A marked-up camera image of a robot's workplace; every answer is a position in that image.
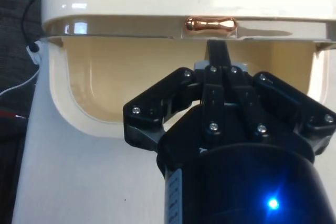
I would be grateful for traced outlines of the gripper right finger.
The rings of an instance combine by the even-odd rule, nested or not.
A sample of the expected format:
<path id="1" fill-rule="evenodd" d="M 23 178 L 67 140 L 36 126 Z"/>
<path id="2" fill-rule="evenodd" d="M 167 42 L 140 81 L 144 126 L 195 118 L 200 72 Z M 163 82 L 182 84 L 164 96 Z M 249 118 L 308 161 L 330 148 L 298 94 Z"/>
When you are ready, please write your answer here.
<path id="1" fill-rule="evenodd" d="M 268 144 L 301 156 L 322 154 L 335 113 L 309 94 L 324 53 L 312 42 L 228 41 L 225 144 Z"/>

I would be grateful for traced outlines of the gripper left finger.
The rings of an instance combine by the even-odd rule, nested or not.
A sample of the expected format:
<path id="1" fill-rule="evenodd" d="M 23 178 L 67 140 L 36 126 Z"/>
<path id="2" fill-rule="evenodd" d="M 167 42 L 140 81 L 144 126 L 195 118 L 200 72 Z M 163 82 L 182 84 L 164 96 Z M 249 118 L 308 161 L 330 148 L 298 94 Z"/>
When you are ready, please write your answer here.
<path id="1" fill-rule="evenodd" d="M 209 40 L 209 63 L 200 69 L 178 68 L 132 99 L 123 107 L 125 141 L 137 148 L 156 151 L 165 133 L 163 124 L 175 114 L 200 101 L 202 138 L 214 144 L 224 130 L 223 67 L 227 65 L 227 44 Z"/>

